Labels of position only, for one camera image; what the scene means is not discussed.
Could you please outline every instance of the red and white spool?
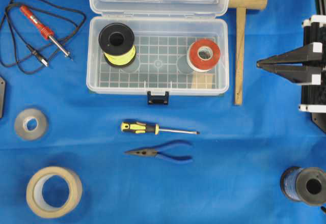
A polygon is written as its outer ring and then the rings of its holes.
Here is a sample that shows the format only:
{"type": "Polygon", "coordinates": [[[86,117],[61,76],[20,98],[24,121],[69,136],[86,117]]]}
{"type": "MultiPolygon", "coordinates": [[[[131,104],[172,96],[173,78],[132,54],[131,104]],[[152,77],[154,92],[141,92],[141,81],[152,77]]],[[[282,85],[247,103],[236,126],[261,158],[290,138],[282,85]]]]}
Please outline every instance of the red and white spool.
{"type": "Polygon", "coordinates": [[[194,42],[188,49],[187,62],[197,72],[207,72],[219,62],[221,51],[219,46],[208,39],[194,42]]]}

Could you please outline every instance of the plastic storage box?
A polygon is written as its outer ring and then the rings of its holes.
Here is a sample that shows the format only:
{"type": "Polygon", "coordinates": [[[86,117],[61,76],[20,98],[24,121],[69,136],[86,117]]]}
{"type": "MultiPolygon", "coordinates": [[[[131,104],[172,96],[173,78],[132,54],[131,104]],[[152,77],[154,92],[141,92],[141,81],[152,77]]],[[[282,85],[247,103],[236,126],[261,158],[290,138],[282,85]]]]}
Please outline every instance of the plastic storage box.
{"type": "Polygon", "coordinates": [[[87,86],[96,93],[218,95],[229,88],[227,24],[216,19],[229,0],[90,0],[95,13],[90,23],[87,86]],[[98,43],[101,30],[121,22],[135,34],[137,57],[125,68],[111,67],[98,43]],[[193,71],[186,61],[189,46],[198,39],[216,42],[217,66],[193,71]]]}

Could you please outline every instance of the tape roll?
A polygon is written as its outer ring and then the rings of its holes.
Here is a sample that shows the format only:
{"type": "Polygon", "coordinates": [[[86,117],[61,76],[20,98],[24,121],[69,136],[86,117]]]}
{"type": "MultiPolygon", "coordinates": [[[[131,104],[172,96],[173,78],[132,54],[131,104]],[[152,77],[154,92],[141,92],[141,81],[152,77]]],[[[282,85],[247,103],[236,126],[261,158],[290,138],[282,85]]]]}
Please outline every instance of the tape roll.
{"type": "Polygon", "coordinates": [[[122,23],[112,23],[103,28],[98,42],[106,62],[114,67],[126,67],[136,58],[133,31],[122,23]]]}
{"type": "Polygon", "coordinates": [[[30,209],[39,217],[58,218],[69,213],[78,205],[82,193],[82,182],[75,172],[62,167],[51,166],[39,170],[32,176],[27,186],[26,200],[30,209]],[[49,205],[42,195],[44,183],[53,176],[63,178],[69,187],[69,197],[66,203],[59,208],[49,205]]]}
{"type": "Polygon", "coordinates": [[[18,136],[24,140],[36,140],[43,136],[48,128],[46,116],[39,110],[29,108],[23,110],[15,120],[15,131],[18,136]],[[28,123],[32,120],[36,121],[34,129],[28,129],[28,123]]]}
{"type": "Polygon", "coordinates": [[[197,72],[207,72],[219,62],[221,51],[219,46],[208,39],[194,42],[188,49],[188,65],[197,72]]]}

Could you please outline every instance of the blue backdrop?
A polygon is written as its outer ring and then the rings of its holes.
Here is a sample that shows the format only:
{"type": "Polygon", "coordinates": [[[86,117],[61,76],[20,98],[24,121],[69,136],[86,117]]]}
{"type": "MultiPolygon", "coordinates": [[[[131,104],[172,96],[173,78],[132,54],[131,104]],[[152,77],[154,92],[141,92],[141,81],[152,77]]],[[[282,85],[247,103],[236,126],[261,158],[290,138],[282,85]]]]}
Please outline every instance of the blue backdrop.
{"type": "MultiPolygon", "coordinates": [[[[235,10],[222,17],[229,27],[229,91],[223,97],[173,96],[169,106],[147,106],[144,96],[88,91],[89,22],[96,14],[89,0],[48,1],[80,9],[88,19],[67,45],[74,62],[60,54],[51,69],[33,76],[17,67],[0,66],[0,75],[7,81],[5,115],[0,120],[2,223],[325,222],[318,208],[290,202],[279,188],[280,176],[290,166],[326,169],[325,135],[308,114],[298,111],[300,87],[256,68],[257,60],[302,45],[301,22],[315,14],[314,0],[269,0],[266,10],[248,12],[241,107],[233,106],[235,10]],[[13,127],[18,113],[27,107],[40,108],[49,119],[48,133],[34,142],[22,141],[13,127]],[[123,119],[195,128],[201,134],[122,134],[123,119]],[[174,139],[193,143],[190,149],[175,151],[192,155],[192,164],[123,154],[174,139]],[[67,216],[43,220],[28,208],[25,189],[37,170],[50,165],[74,170],[84,193],[67,216]]],[[[8,2],[0,0],[0,9],[8,2]]],[[[30,42],[45,43],[18,10],[11,16],[30,42]]],[[[59,37],[72,30],[65,22],[42,19],[55,26],[59,37]]],[[[20,41],[18,49],[20,55],[27,53],[20,41]]],[[[7,26],[0,33],[0,54],[4,62],[13,62],[7,26]]],[[[47,196],[53,204],[64,200],[65,189],[59,190],[62,194],[47,196]]]]}

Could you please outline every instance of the spool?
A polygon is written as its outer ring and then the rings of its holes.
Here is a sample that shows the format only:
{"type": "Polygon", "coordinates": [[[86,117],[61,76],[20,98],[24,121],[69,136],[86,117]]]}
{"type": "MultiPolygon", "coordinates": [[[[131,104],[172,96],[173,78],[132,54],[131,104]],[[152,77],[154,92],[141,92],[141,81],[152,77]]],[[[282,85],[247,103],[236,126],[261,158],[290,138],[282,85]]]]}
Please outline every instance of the spool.
{"type": "Polygon", "coordinates": [[[326,203],[326,173],[320,168],[291,167],[282,174],[280,187],[291,201],[310,206],[326,203]]]}
{"type": "Polygon", "coordinates": [[[15,131],[18,136],[27,141],[32,141],[42,137],[48,128],[46,116],[39,110],[29,108],[23,110],[15,120],[15,131]],[[29,128],[31,121],[36,122],[34,128],[29,128]]]}
{"type": "Polygon", "coordinates": [[[220,57],[219,46],[208,39],[194,42],[187,52],[188,65],[197,72],[207,72],[213,69],[218,64],[220,57]]]}
{"type": "Polygon", "coordinates": [[[39,217],[47,219],[59,218],[68,214],[78,205],[83,193],[81,184],[79,176],[72,170],[56,166],[43,168],[36,172],[28,183],[26,190],[27,204],[39,217]],[[66,203],[59,208],[49,205],[42,195],[44,183],[53,176],[63,178],[69,187],[69,197],[66,203]]]}
{"type": "Polygon", "coordinates": [[[112,23],[103,28],[98,42],[106,62],[117,68],[126,67],[136,58],[133,31],[122,23],[112,23]]]}

